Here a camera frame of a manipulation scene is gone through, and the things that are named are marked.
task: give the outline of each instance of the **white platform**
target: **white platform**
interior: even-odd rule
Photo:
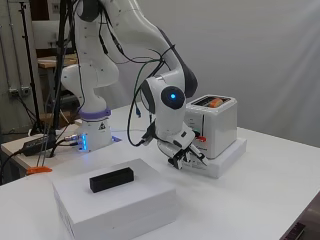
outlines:
[[[246,147],[247,140],[238,138],[217,158],[209,159],[210,164],[208,166],[194,158],[190,163],[183,162],[182,169],[211,178],[220,178],[246,152]]]
[[[89,179],[130,167],[134,181],[93,193]],[[54,181],[54,195],[71,239],[129,240],[175,221],[175,188],[141,159]]]

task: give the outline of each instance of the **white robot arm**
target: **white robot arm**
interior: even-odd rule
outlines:
[[[140,90],[142,92],[142,101],[145,107],[155,115],[155,121],[143,136],[144,144],[147,145],[153,138],[157,139],[159,149],[170,158],[169,162],[178,169],[182,167],[182,161],[190,161],[190,154],[195,155],[204,164],[207,164],[205,156],[192,144],[195,133],[184,123],[186,98],[192,97],[198,86],[193,72],[183,62],[164,32],[144,17],[136,0],[82,0],[80,10],[78,10],[79,19],[87,24],[96,24],[97,29],[98,23],[94,23],[94,20],[98,18],[101,11],[113,28],[114,32],[110,30],[111,37],[121,53],[123,53],[123,49],[120,43],[151,48],[163,54],[163,59],[171,69],[167,73],[146,79],[138,89],[138,92]],[[97,44],[99,39],[97,32],[91,34],[92,36],[95,34],[95,44]],[[88,47],[85,39],[82,36],[81,41],[83,42],[80,42],[80,40],[78,42]],[[98,46],[100,53],[97,51],[93,54],[99,56],[99,58],[92,56],[93,60],[90,59],[90,61],[95,62],[96,65],[91,65],[95,68],[97,68],[96,62],[101,64],[104,58],[104,56],[101,56],[101,45],[98,44]],[[107,83],[105,85],[108,85],[113,83],[117,73],[114,70],[112,71],[114,66],[109,59],[105,61],[105,64],[107,66],[104,69],[110,68],[111,73],[114,72],[110,76],[109,71],[106,72],[104,81]],[[83,110],[91,111],[89,103],[88,107]]]

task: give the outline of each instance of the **table surface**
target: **table surface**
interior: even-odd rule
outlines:
[[[78,62],[76,54],[68,54],[64,58],[64,66],[69,66],[72,64],[76,64]],[[38,58],[38,67],[39,68],[55,68],[56,67],[56,57],[43,57]]]
[[[134,141],[148,124],[148,114],[142,114],[133,118]],[[114,135],[124,139],[127,115],[128,107],[119,108],[109,121]],[[319,192],[320,149],[241,128],[238,135],[248,140],[247,152],[218,180],[172,168],[155,141],[134,148],[124,140],[82,155],[60,147],[57,157],[46,161],[52,173],[0,187],[1,237],[68,239],[51,181],[141,158],[176,187],[180,213],[176,222],[137,240],[279,239]],[[19,141],[4,144],[3,150],[19,149]],[[20,159],[26,165],[34,161]]]

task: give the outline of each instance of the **white wall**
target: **white wall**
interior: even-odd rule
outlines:
[[[320,146],[320,0],[140,0],[239,126]]]

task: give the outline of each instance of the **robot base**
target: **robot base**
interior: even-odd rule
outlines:
[[[77,133],[80,136],[78,149],[81,152],[95,151],[113,143],[107,119],[96,122],[82,120]]]
[[[208,166],[203,165],[198,159],[193,159],[191,155],[191,162],[183,162],[182,169],[218,179],[246,152],[246,147],[247,140],[238,138],[217,158],[209,159]]]

